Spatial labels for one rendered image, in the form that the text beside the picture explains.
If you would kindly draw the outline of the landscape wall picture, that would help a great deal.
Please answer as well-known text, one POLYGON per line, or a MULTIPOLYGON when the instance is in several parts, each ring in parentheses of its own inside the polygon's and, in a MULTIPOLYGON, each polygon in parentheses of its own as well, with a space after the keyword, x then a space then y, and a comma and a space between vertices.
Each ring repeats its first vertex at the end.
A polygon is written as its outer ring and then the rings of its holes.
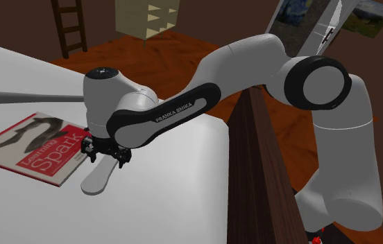
POLYGON ((383 29, 383 3, 374 0, 360 0, 341 28, 365 37, 375 38, 383 29))

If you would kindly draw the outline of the red and white book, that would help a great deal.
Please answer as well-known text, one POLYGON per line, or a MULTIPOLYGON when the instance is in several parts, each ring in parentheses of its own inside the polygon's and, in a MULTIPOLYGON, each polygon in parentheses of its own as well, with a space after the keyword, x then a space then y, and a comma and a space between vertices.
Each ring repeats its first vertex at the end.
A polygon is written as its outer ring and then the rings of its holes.
POLYGON ((62 186, 86 160, 80 125, 36 112, 0 132, 0 168, 62 186))

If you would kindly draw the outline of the beige shelf cabinet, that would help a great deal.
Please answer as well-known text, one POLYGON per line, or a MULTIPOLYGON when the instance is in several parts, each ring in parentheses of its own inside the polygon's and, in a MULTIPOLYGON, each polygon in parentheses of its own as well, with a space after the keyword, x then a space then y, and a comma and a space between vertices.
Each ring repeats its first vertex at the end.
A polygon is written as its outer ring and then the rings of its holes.
POLYGON ((173 28, 180 0, 115 0, 116 31, 146 41, 173 28))

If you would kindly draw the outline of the grey flat spatula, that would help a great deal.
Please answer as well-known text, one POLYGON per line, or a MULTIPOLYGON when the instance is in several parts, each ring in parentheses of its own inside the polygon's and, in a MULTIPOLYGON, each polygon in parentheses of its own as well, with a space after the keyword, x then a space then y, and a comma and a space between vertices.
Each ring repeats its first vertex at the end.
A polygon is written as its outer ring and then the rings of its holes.
POLYGON ((94 170, 81 182, 80 188, 86 195, 98 195, 104 192, 110 176, 119 163, 111 156, 104 156, 94 170))

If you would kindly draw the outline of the white door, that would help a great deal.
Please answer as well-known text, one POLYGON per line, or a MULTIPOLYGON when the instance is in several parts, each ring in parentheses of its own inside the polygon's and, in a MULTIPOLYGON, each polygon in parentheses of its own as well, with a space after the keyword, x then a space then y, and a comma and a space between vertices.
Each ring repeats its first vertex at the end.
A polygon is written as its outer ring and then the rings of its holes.
POLYGON ((331 0, 297 56, 322 55, 360 0, 331 0))

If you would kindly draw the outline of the white bed with wooden board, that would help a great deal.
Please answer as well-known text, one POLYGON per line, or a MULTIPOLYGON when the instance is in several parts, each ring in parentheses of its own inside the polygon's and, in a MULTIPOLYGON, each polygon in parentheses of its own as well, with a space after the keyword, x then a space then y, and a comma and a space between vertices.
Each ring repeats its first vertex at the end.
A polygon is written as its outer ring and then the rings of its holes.
MULTIPOLYGON (((82 95, 84 74, 0 47, 0 91, 82 95)), ((0 132, 34 112, 83 127, 79 103, 0 105, 0 132)), ((0 168, 0 244, 226 244, 228 127, 203 114, 132 150, 105 191, 81 182, 86 159, 56 187, 0 168)))

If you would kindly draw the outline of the night sky wall picture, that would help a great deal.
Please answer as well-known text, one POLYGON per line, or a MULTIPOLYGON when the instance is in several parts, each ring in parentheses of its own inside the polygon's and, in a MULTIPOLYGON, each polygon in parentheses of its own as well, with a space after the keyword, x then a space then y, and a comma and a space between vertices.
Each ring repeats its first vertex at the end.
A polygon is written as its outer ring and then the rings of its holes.
POLYGON ((289 57, 295 57, 331 0, 280 1, 269 33, 279 37, 289 57))

